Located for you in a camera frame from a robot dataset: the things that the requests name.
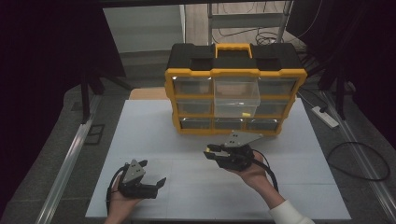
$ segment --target black curtain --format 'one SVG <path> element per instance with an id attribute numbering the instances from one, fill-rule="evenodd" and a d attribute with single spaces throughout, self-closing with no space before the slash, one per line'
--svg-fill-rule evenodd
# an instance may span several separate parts
<path id="1" fill-rule="evenodd" d="M 354 101 L 396 148 L 396 14 L 393 1 L 372 1 L 345 54 L 346 78 Z"/>
<path id="2" fill-rule="evenodd" d="M 0 1 L 0 31 L 3 213 L 81 73 L 125 73 L 99 5 Z"/>

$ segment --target metal rail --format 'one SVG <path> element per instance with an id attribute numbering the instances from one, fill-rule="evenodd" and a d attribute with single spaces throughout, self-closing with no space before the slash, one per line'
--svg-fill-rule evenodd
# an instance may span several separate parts
<path id="1" fill-rule="evenodd" d="M 76 164 L 78 154 L 81 151 L 88 131 L 91 128 L 97 106 L 101 99 L 102 96 L 100 95 L 94 95 L 92 97 L 90 117 L 85 124 L 81 124 L 79 126 L 72 145 L 64 158 L 64 163 L 62 164 L 62 167 L 53 182 L 52 188 L 49 191 L 49 195 L 41 208 L 41 212 L 35 221 L 36 224 L 50 223 L 52 221 L 53 215 L 55 214 L 56 208 L 58 207 L 59 201 L 64 193 L 67 181 L 69 180 L 73 167 Z"/>

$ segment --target wall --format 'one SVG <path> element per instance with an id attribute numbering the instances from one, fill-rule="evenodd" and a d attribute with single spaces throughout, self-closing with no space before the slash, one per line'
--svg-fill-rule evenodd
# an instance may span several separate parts
<path id="1" fill-rule="evenodd" d="M 181 6 L 104 8 L 119 53 L 167 50 L 183 42 Z"/>

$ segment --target black cable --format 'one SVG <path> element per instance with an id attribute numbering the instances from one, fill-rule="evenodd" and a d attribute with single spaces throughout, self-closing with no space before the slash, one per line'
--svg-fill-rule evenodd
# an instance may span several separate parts
<path id="1" fill-rule="evenodd" d="M 327 107 L 328 107 L 326 101 L 324 101 L 322 98 L 320 98 L 320 97 L 319 97 L 318 95 L 316 95 L 314 92 L 312 92 L 312 91 L 310 91 L 310 90 L 307 90 L 307 89 L 305 89 L 305 88 L 303 88 L 303 87 L 300 87 L 300 90 L 307 91 L 307 92 L 309 92 L 309 93 L 315 95 L 323 104 L 325 104 L 325 106 L 322 106 L 322 107 L 320 108 L 320 112 L 323 113 L 323 112 L 326 111 L 326 109 L 327 109 Z"/>
<path id="2" fill-rule="evenodd" d="M 267 31 L 260 32 L 260 29 L 262 29 L 262 28 L 257 28 L 257 34 L 256 34 L 257 45 L 270 45 L 270 44 L 273 44 L 276 42 L 277 34 L 272 33 L 272 32 L 267 32 Z M 264 36 L 263 34 L 274 35 L 274 37 Z"/>
<path id="3" fill-rule="evenodd" d="M 271 177 L 271 179 L 273 181 L 274 189 L 277 192 L 279 192 L 279 188 L 277 187 L 277 180 L 276 180 L 274 172 L 268 166 L 266 166 L 264 163 L 262 163 L 262 162 L 260 162 L 260 161 L 258 161 L 256 159 L 251 159 L 251 158 L 248 158 L 248 159 L 251 162 L 253 162 L 254 164 L 260 166 L 262 169 L 264 169 L 267 172 L 267 174 Z"/>
<path id="4" fill-rule="evenodd" d="M 311 104 L 311 102 L 309 102 L 308 100 L 306 100 L 305 99 L 305 97 L 302 95 L 302 94 L 300 94 L 300 92 L 299 91 L 297 91 L 297 94 L 299 94 L 300 95 L 300 98 L 302 98 L 304 101 L 306 101 L 309 105 L 311 105 L 312 106 L 312 108 L 314 108 L 315 106 L 313 105 L 313 104 Z"/>
<path id="5" fill-rule="evenodd" d="M 254 6 L 256 5 L 256 3 L 257 3 L 257 2 L 253 2 L 253 5 L 251 6 L 251 9 L 250 9 L 248 12 L 246 12 L 246 13 L 251 12 L 251 10 L 253 10 L 253 8 L 254 8 Z M 225 14 L 229 14 L 229 13 L 225 10 L 225 4 L 224 4 L 224 3 L 222 3 L 222 6 L 223 6 L 223 11 L 224 11 L 224 13 L 225 13 Z"/>
<path id="6" fill-rule="evenodd" d="M 216 44 L 219 43 L 219 41 L 217 41 L 213 35 L 212 35 L 212 39 L 213 39 L 213 41 L 215 41 Z"/>
<path id="7" fill-rule="evenodd" d="M 276 8 L 276 5 L 275 5 L 275 1 L 274 1 L 274 8 L 275 8 L 275 11 L 277 12 L 277 8 Z"/>
<path id="8" fill-rule="evenodd" d="M 295 40 L 295 39 L 300 38 L 300 37 L 303 36 L 303 35 L 305 35 L 305 34 L 311 29 L 311 27 L 314 25 L 315 21 L 316 21 L 317 18 L 318 18 L 318 14 L 319 14 L 319 12 L 320 12 L 320 8 L 321 8 L 321 5 L 322 5 L 322 2 L 323 2 L 323 0 L 320 0 L 320 4 L 319 4 L 319 7 L 318 7 L 317 15 L 316 15 L 315 18 L 312 20 L 311 25 L 309 25 L 308 29 L 306 29 L 302 34 L 297 35 L 297 36 L 294 37 L 293 39 L 289 40 L 288 43 L 291 42 L 291 41 L 293 41 L 293 40 Z"/>
<path id="9" fill-rule="evenodd" d="M 309 64 L 307 64 L 309 61 L 303 63 L 303 66 L 305 69 L 308 69 L 308 67 L 311 66 L 312 64 L 314 64 L 316 61 L 317 61 L 316 59 L 312 59 Z"/>
<path id="10" fill-rule="evenodd" d="M 380 178 L 377 178 L 377 179 L 374 179 L 374 178 L 367 178 L 367 177 L 360 176 L 360 175 L 354 175 L 354 174 L 352 174 L 352 173 L 350 173 L 350 172 L 348 172 L 348 171 L 346 171 L 346 170 L 344 170 L 344 169 L 342 169 L 342 168 L 339 168 L 339 167 L 335 166 L 334 164 L 330 163 L 330 162 L 329 162 L 329 159 L 330 159 L 330 156 L 334 153 L 334 151 L 335 151 L 337 148 L 339 148 L 339 147 L 341 147 L 341 146 L 343 146 L 343 145 L 347 145 L 347 144 L 357 144 L 357 145 L 361 145 L 361 146 L 367 147 L 367 148 L 369 148 L 370 150 L 372 150 L 372 151 L 374 152 L 374 154 L 376 154 L 376 155 L 384 162 L 384 164 L 386 165 L 386 167 L 387 167 L 387 173 L 386 173 L 384 176 L 382 176 L 382 177 L 380 177 Z M 390 167 L 389 167 L 389 164 L 387 163 L 387 161 L 385 160 L 385 158 L 384 158 L 381 154 L 379 154 L 379 152 L 377 152 L 375 149 L 373 149 L 372 147 L 369 147 L 369 146 L 367 146 L 367 145 L 365 145 L 365 144 L 363 144 L 363 143 L 360 143 L 360 142 L 345 142 L 345 143 L 341 143 L 341 144 L 337 145 L 336 147 L 334 147 L 334 148 L 330 151 L 329 155 L 327 155 L 327 157 L 326 157 L 326 162 L 329 163 L 329 166 L 331 166 L 332 168 L 334 168 L 334 169 L 340 171 L 341 173 L 343 173 L 343 174 L 345 174 L 345 175 L 349 175 L 349 176 L 354 177 L 354 178 L 362 179 L 362 180 L 379 182 L 379 181 L 384 181 L 384 180 L 386 180 L 386 179 L 388 179 L 388 178 L 390 177 Z"/>
<path id="11" fill-rule="evenodd" d="M 283 4 L 283 13 L 285 13 L 285 8 L 286 8 L 286 1 L 285 1 L 285 4 Z"/>
<path id="12" fill-rule="evenodd" d="M 218 30 L 219 30 L 219 34 L 220 34 L 221 36 L 227 37 L 227 36 L 232 36 L 232 35 L 240 35 L 240 34 L 242 34 L 242 33 L 250 32 L 250 31 L 255 31 L 255 30 L 257 30 L 257 29 L 259 29 L 259 28 L 244 30 L 244 31 L 240 31 L 240 32 L 233 33 L 233 34 L 228 34 L 228 35 L 224 35 L 224 34 L 221 33 L 221 30 L 220 30 L 220 29 L 218 29 Z"/>
<path id="13" fill-rule="evenodd" d="M 259 153 L 260 155 L 262 155 L 262 157 L 263 157 L 263 158 L 265 159 L 265 161 L 267 162 L 268 168 L 271 169 L 270 163 L 268 162 L 267 158 L 265 158 L 264 154 L 262 154 L 259 150 L 256 150 L 256 149 L 252 149 L 252 150 L 255 151 L 255 152 L 257 152 L 257 153 Z"/>

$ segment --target transparent drawer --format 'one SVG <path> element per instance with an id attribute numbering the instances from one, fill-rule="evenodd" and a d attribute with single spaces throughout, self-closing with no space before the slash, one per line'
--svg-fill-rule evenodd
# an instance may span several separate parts
<path id="1" fill-rule="evenodd" d="M 173 77 L 175 94 L 210 94 L 210 77 Z"/>
<path id="2" fill-rule="evenodd" d="M 216 77 L 215 118 L 251 118 L 260 104 L 257 78 Z"/>
<path id="3" fill-rule="evenodd" d="M 182 118 L 182 129 L 210 129 L 210 119 L 207 118 Z"/>
<path id="4" fill-rule="evenodd" d="M 259 91 L 261 95 L 289 95 L 296 81 L 295 77 L 260 77 Z"/>
<path id="5" fill-rule="evenodd" d="M 279 121 L 277 119 L 248 119 L 248 130 L 275 131 Z"/>
<path id="6" fill-rule="evenodd" d="M 257 106 L 215 105 L 215 118 L 253 118 Z"/>
<path id="7" fill-rule="evenodd" d="M 210 114 L 211 100 L 200 99 L 179 99 L 177 100 L 177 109 L 179 114 Z"/>
<path id="8" fill-rule="evenodd" d="M 287 100 L 262 100 L 257 106 L 256 115 L 282 115 L 288 102 Z"/>
<path id="9" fill-rule="evenodd" d="M 243 119 L 215 119 L 215 129 L 241 130 L 243 123 Z"/>

